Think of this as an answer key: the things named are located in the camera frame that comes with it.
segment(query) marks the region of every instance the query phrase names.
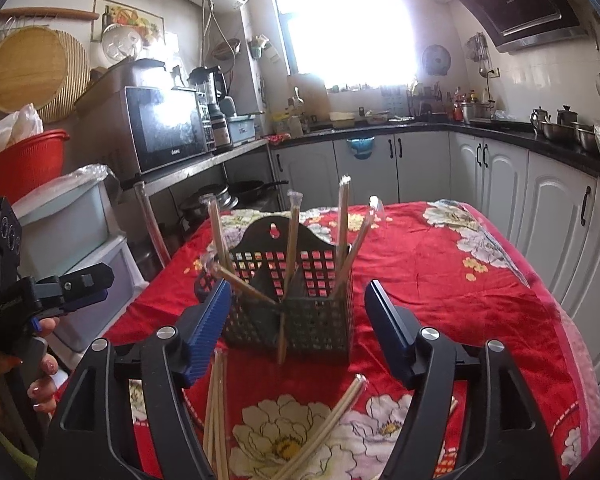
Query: cutting board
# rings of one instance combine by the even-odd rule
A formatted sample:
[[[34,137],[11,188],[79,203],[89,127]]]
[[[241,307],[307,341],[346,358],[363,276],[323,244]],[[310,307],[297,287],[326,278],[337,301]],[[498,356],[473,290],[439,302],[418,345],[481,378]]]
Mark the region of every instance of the cutting board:
[[[49,104],[67,76],[67,56],[55,31],[25,27],[0,44],[0,111]]]
[[[304,101],[304,113],[310,118],[315,115],[319,121],[328,121],[331,105],[324,87],[324,81],[314,74],[295,74],[286,77],[289,97],[298,87],[298,95]]]
[[[58,94],[38,113],[45,123],[61,121],[74,110],[77,101],[89,84],[89,59],[80,41],[64,30],[56,30],[67,58],[67,76]]]

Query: hand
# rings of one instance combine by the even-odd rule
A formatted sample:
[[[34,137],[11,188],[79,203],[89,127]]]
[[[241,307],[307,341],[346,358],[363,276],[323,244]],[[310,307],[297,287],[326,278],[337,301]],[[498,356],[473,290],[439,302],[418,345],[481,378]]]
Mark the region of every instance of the hand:
[[[46,337],[55,330],[58,325],[59,319],[49,318],[40,320],[40,337]],[[0,352],[0,374],[5,374],[11,371],[13,368],[19,366],[22,361],[14,356],[8,356]],[[33,409],[41,413],[51,413],[56,408],[56,400],[54,399],[54,393],[56,392],[56,385],[53,379],[49,377],[58,371],[58,362],[51,355],[45,355],[40,363],[42,371],[46,374],[44,378],[35,381],[28,389],[27,395],[34,401]],[[0,402],[0,420],[4,419],[4,413],[2,412],[2,404]]]

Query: cabinet handle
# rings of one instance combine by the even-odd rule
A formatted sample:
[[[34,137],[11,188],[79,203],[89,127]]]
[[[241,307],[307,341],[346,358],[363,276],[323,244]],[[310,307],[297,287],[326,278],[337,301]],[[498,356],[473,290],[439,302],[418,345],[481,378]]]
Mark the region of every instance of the cabinet handle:
[[[587,190],[584,192],[584,198],[582,199],[582,211],[580,212],[580,223],[586,225],[587,221],[584,219],[584,211],[587,209],[587,196],[591,194],[591,186],[587,186]]]

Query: metal screw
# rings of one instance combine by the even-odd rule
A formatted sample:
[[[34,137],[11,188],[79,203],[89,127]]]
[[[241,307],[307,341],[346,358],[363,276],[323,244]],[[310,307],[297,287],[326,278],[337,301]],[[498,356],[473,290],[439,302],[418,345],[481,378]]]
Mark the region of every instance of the metal screw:
[[[94,352],[99,352],[101,350],[104,350],[107,346],[109,346],[109,343],[107,343],[107,340],[103,339],[103,338],[96,339],[96,341],[91,343],[91,349]]]
[[[426,326],[422,330],[420,330],[420,335],[424,339],[428,339],[429,341],[435,341],[440,337],[440,332],[438,332],[435,328]]]
[[[494,352],[502,352],[504,350],[504,345],[497,339],[492,339],[491,341],[489,341],[487,343],[487,346],[490,350],[493,350]]]
[[[173,326],[163,326],[162,328],[158,329],[156,335],[159,339],[170,339],[175,335],[175,333],[176,329],[174,329]]]

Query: red tablecloth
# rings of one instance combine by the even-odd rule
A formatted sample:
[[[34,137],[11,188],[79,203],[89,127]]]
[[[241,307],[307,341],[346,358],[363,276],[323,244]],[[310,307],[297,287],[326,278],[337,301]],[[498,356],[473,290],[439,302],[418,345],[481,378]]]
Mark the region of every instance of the red tablecloth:
[[[363,212],[363,207],[350,209],[351,242]],[[370,231],[354,264],[354,341],[348,367],[293,355],[278,367],[271,354],[228,349],[232,476],[271,478],[319,427],[355,374],[363,374],[368,387],[298,478],[371,480],[382,470],[411,395],[389,374],[364,310],[364,289],[378,279],[392,301],[408,306],[422,324],[466,344],[481,346],[491,338],[504,342],[538,402],[565,478],[589,449],[590,413],[586,387],[565,344],[568,336],[559,307],[538,298],[534,290],[545,289],[541,284],[538,289],[537,283],[535,289],[529,286],[528,269],[525,276],[514,262],[522,257],[511,246],[504,250],[502,237],[491,235],[494,228],[477,212],[444,202],[387,206],[386,214]],[[223,218],[230,245],[254,218],[253,212],[239,211]],[[334,238],[335,219],[334,210],[313,210],[301,221],[315,233]],[[197,303],[193,283],[201,268],[200,255],[210,242],[206,222],[107,337],[115,344],[140,340],[173,324],[184,308]],[[515,257],[506,251],[515,252]],[[586,353],[583,359],[590,367]],[[204,418],[208,380],[207,374],[186,392],[199,419]],[[451,470],[459,444],[462,384],[456,385],[454,396],[459,404],[448,421],[438,475]],[[159,474],[140,401],[134,416],[142,464],[147,472]]]

